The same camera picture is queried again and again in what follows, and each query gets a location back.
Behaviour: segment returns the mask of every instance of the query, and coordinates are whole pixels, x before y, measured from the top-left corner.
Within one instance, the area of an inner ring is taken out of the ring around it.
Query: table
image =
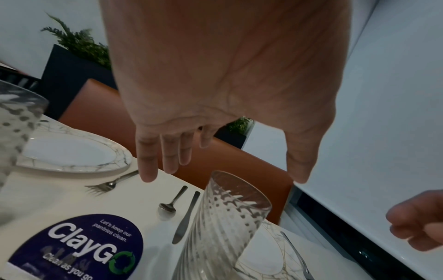
[[[136,169],[137,161],[134,158],[124,172]],[[134,223],[144,238],[143,256],[130,279],[171,279],[185,243],[181,241],[172,245],[173,235],[187,211],[194,191],[202,190],[161,170],[157,180],[152,183],[144,183],[135,176],[100,196],[88,193],[87,188],[83,187],[113,180],[121,174],[121,170],[69,174],[17,167],[0,192],[0,264],[6,263],[23,242],[52,224],[84,214],[114,214]],[[175,204],[176,215],[165,219],[158,211],[158,204],[168,203],[183,185],[189,189]],[[299,250],[316,280],[371,279],[356,263],[289,231],[281,230]],[[239,279],[233,272],[230,280]]]

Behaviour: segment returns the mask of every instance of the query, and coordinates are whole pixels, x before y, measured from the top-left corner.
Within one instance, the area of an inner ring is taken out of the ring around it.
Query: white wall
[[[368,21],[378,0],[353,0],[353,14],[349,53]],[[286,140],[281,130],[256,123],[243,147],[248,152],[286,170]]]
[[[443,1],[381,0],[351,54],[337,116],[307,184],[322,205],[425,279],[443,250],[389,232],[393,205],[443,182]]]
[[[45,12],[63,20],[73,31],[92,28],[95,41],[106,43],[97,0],[1,0],[0,61],[41,77],[57,40],[40,29],[61,29]]]

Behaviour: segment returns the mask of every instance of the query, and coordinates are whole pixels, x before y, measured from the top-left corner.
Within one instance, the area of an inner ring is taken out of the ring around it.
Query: textured glass
[[[43,97],[0,81],[0,189],[47,105]]]
[[[224,280],[271,210],[242,179],[214,171],[175,268],[173,280]]]

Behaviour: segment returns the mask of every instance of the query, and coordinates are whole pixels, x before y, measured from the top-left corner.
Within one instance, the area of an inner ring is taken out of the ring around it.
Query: blue sticker
[[[16,279],[126,280],[142,252],[142,234],[130,221],[108,214],[84,215],[31,237],[11,256],[0,280],[13,280],[13,275]]]

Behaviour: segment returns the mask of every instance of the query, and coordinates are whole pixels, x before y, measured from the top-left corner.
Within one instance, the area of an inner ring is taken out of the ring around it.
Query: spoon
[[[175,213],[175,208],[174,208],[174,203],[177,201],[177,199],[180,198],[180,196],[188,189],[187,186],[183,186],[181,188],[181,190],[179,191],[179,193],[174,197],[174,199],[172,200],[172,202],[170,204],[164,204],[164,203],[160,203],[158,206],[165,210],[168,211],[170,213]]]

